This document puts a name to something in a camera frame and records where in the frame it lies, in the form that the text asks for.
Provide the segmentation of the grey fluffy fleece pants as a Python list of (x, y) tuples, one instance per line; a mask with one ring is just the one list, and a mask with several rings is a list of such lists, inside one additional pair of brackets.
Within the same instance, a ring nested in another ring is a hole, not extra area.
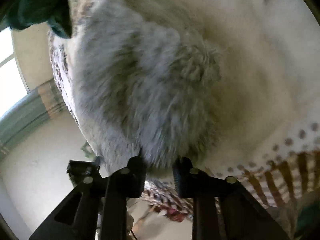
[(219, 54), (178, 0), (103, 0), (74, 55), (81, 130), (108, 172), (141, 155), (150, 170), (215, 145)]

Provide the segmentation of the teal striped left curtain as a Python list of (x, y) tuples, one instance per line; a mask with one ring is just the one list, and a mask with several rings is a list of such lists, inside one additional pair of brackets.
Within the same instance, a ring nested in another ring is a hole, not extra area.
[(1, 160), (36, 128), (66, 109), (53, 79), (32, 90), (1, 117)]

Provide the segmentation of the white framed window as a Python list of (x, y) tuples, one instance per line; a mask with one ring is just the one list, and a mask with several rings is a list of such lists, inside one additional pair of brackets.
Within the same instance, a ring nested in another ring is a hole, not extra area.
[(3, 116), (24, 98), (28, 91), (17, 64), (12, 32), (9, 28), (1, 31), (0, 44), (0, 115)]

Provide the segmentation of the dark green velvet blanket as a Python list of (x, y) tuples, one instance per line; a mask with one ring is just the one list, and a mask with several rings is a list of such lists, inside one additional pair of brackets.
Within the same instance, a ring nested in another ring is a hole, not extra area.
[(24, 30), (46, 22), (61, 38), (71, 38), (68, 0), (1, 0), (1, 30)]

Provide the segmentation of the floral fleece bed blanket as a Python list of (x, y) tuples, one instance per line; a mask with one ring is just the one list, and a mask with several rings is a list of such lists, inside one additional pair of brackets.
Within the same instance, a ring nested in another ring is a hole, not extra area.
[[(212, 92), (217, 139), (194, 165), (218, 178), (235, 176), (267, 209), (296, 210), (319, 191), (315, 16), (303, 0), (178, 1), (199, 17), (204, 39), (219, 54), (220, 80)], [(69, 0), (71, 38), (49, 34), (54, 80), (82, 134), (73, 98), (74, 55), (102, 2)]]

